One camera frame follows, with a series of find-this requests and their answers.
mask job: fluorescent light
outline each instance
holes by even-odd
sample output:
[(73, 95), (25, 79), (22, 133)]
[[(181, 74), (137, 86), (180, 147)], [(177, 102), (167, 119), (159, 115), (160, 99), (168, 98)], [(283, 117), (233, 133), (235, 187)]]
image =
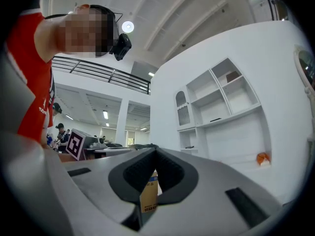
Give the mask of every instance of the fluorescent light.
[(123, 22), (122, 29), (124, 32), (129, 33), (133, 31), (134, 25), (132, 22), (126, 21), (126, 22)]
[[(140, 87), (140, 89), (143, 89), (143, 90), (145, 90), (145, 91), (147, 90), (147, 89), (146, 89), (146, 88), (144, 88), (144, 87)], [(149, 92), (151, 92), (151, 90), (149, 90)]]
[(65, 116), (67, 116), (69, 119), (73, 120), (73, 118), (71, 118), (69, 115), (65, 115)]
[(108, 119), (107, 111), (103, 111), (103, 115), (104, 115), (104, 118), (105, 118), (105, 119)]

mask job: railing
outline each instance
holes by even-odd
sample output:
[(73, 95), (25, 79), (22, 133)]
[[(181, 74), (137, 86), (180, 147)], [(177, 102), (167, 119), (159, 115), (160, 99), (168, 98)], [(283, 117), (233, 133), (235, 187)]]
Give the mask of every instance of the railing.
[(150, 94), (150, 81), (106, 65), (81, 59), (54, 56), (52, 60), (52, 68), (54, 70), (82, 75), (145, 94)]

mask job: orange object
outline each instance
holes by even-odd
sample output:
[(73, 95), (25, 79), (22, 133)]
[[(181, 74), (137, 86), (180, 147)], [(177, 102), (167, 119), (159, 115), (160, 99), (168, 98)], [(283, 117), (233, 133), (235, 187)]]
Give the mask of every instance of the orange object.
[(270, 157), (269, 157), (269, 155), (268, 155), (266, 152), (259, 153), (259, 154), (257, 155), (257, 163), (258, 163), (259, 165), (261, 165), (261, 163), (262, 163), (265, 159), (270, 162)]

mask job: cap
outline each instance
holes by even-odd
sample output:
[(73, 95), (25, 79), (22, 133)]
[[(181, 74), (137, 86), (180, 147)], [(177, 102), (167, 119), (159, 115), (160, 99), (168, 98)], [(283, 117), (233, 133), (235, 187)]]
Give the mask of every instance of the cap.
[(62, 123), (59, 123), (58, 126), (56, 126), (56, 128), (64, 128), (64, 125)]
[(57, 103), (57, 102), (55, 102), (54, 104), (53, 104), (53, 109), (55, 109), (58, 113), (62, 113), (62, 109), (61, 109), (61, 107), (60, 107), (60, 105)]

